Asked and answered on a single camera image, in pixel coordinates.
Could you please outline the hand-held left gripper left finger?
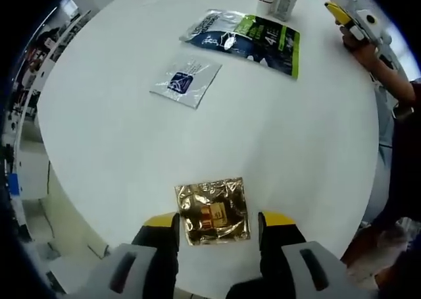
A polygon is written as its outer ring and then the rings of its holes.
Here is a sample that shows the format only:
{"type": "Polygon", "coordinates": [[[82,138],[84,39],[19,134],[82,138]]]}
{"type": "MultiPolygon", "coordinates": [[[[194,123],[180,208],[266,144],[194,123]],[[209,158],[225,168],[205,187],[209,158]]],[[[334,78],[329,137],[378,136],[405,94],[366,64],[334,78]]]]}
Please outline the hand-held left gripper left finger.
{"type": "Polygon", "coordinates": [[[179,248],[179,213],[148,219],[131,244],[111,254],[110,290],[119,298],[173,298],[179,248]]]}

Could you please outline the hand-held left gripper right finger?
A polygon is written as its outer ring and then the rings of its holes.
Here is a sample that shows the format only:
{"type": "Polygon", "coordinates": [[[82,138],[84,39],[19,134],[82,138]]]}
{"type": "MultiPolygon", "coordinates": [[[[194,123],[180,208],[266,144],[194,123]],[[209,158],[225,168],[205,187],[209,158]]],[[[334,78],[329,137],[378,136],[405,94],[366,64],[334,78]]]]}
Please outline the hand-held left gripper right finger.
{"type": "Polygon", "coordinates": [[[347,277],[343,264],[325,247],[306,241],[295,221],[261,211],[260,272],[272,298],[343,298],[347,277]]]}

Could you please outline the person's right hand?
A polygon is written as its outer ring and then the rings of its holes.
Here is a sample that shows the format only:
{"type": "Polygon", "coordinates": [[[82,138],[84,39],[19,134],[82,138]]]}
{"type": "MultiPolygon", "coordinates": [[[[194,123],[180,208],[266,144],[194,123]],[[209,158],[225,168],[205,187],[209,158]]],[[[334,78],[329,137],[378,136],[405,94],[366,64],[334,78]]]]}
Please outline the person's right hand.
{"type": "Polygon", "coordinates": [[[344,26],[341,26],[339,29],[342,33],[345,48],[366,70],[372,70],[378,63],[375,46],[370,42],[356,39],[344,26]]]}

